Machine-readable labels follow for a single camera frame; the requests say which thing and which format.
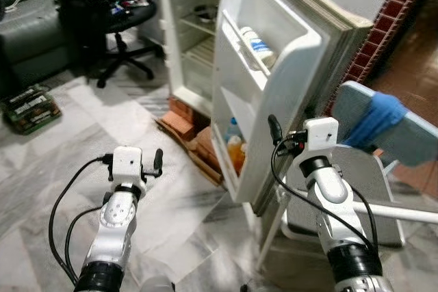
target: white refrigerator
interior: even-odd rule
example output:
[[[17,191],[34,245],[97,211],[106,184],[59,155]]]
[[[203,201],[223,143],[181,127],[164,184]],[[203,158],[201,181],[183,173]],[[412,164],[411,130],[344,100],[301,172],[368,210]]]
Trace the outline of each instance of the white refrigerator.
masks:
[[[215,4],[216,22],[200,22],[193,8]],[[250,202],[259,213],[272,193],[268,116],[286,134],[322,115],[371,26],[330,0],[162,0],[172,93],[211,117],[213,145],[235,202]],[[273,67],[257,57],[243,27],[274,51]],[[232,117],[248,147],[239,176],[224,140]]]

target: brick wall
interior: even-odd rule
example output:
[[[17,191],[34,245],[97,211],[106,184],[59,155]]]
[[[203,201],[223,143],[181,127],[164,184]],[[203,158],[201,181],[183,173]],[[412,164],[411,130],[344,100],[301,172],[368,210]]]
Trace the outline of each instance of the brick wall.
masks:
[[[371,73],[383,51],[400,28],[415,0],[386,0],[380,10],[374,26],[360,50],[349,65],[341,83],[349,80],[362,83]],[[326,113],[329,114],[336,93],[328,102]]]

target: chair base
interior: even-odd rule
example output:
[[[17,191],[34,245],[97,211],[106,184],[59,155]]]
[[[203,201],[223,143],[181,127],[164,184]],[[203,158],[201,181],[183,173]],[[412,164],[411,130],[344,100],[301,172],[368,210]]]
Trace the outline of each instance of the chair base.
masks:
[[[133,59],[134,56],[143,55],[146,53],[154,52],[154,54],[158,54],[160,52],[161,47],[159,45],[151,45],[141,49],[136,49],[134,51],[126,51],[127,45],[123,42],[120,34],[116,34],[117,48],[118,53],[107,53],[106,57],[114,58],[114,62],[112,62],[105,72],[99,77],[97,81],[98,88],[104,88],[107,84],[107,80],[116,72],[116,70],[120,67],[120,65],[127,63],[132,64],[135,67],[139,68],[143,72],[146,73],[148,80],[154,79],[153,71],[145,66],[143,63]]]

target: blue cloth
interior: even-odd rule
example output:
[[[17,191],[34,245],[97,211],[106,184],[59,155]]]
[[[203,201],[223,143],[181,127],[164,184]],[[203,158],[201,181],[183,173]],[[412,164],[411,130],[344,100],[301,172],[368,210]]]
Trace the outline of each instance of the blue cloth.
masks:
[[[367,113],[356,124],[344,144],[360,149],[371,146],[374,138],[398,124],[407,112],[408,109],[398,98],[376,92]]]

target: plastic bottle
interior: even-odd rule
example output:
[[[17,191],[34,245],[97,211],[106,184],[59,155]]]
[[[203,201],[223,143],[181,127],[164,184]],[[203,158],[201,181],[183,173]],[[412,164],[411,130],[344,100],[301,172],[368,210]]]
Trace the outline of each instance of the plastic bottle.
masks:
[[[246,143],[243,143],[242,146],[240,146],[240,153],[237,159],[235,160],[234,169],[237,172],[237,175],[240,176],[240,172],[242,171],[242,168],[245,163],[246,158]]]
[[[225,142],[228,143],[231,136],[239,136],[242,138],[242,132],[237,125],[237,120],[235,118],[231,118],[230,125],[228,126],[227,132],[225,133]]]
[[[254,32],[250,27],[241,28],[244,39],[249,42],[254,52],[259,56],[260,60],[266,65],[267,68],[274,66],[276,61],[276,55],[269,48],[269,46]]]
[[[242,151],[240,150],[241,147],[242,147],[242,138],[236,135],[231,136],[227,144],[227,149],[231,163],[233,164],[233,167],[237,173],[239,173],[240,169],[242,168],[242,166],[240,165],[240,161],[242,158]]]

